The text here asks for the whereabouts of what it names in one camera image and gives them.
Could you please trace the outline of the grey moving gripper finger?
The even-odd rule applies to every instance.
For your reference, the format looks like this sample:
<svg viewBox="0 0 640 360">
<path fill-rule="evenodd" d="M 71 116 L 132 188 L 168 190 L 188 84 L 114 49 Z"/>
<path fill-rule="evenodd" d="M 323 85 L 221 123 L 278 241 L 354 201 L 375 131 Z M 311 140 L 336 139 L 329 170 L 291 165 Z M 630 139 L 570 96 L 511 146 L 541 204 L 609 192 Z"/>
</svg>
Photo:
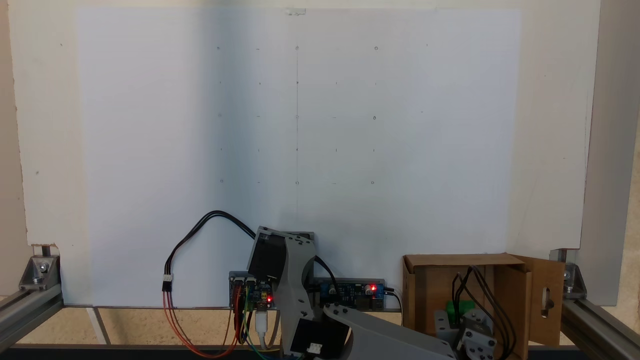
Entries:
<svg viewBox="0 0 640 360">
<path fill-rule="evenodd" d="M 456 343 L 457 335 L 459 333 L 458 326 L 451 324 L 446 310 L 441 309 L 434 312 L 434 328 L 435 337 L 450 345 L 454 345 Z"/>
</svg>

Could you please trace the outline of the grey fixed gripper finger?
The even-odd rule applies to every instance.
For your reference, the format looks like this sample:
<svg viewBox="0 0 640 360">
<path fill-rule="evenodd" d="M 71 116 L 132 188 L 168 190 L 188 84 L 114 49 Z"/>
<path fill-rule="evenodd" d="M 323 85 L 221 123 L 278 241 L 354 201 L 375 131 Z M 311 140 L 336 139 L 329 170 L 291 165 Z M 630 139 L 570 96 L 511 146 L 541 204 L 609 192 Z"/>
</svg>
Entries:
<svg viewBox="0 0 640 360">
<path fill-rule="evenodd" d="M 464 317 L 470 321 L 480 324 L 487 328 L 489 332 L 494 331 L 494 325 L 491 317 L 482 309 L 469 309 L 464 313 Z"/>
</svg>

